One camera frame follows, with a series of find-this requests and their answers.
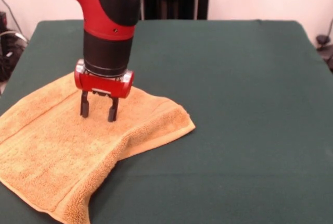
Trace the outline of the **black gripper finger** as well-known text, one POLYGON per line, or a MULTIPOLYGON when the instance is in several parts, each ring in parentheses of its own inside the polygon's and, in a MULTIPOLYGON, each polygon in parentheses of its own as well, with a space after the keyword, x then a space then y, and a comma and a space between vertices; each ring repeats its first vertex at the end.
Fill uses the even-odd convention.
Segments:
POLYGON ((89 114, 89 101, 87 99, 88 91, 82 91, 81 104, 80 104, 80 115, 83 118, 87 118, 89 114))
POLYGON ((111 99, 112 99, 112 105, 109 108, 108 122, 116 121, 117 112, 118 112, 119 99, 117 97, 111 97, 111 99))

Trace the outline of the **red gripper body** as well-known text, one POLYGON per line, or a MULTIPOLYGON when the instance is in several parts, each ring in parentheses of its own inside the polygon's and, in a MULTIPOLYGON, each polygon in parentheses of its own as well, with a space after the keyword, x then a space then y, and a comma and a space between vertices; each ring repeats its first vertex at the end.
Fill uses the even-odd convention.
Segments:
POLYGON ((134 81, 134 72, 126 70, 120 77, 109 78, 90 73, 79 59, 74 69, 74 81, 78 89, 106 94, 111 97, 126 98, 134 81))

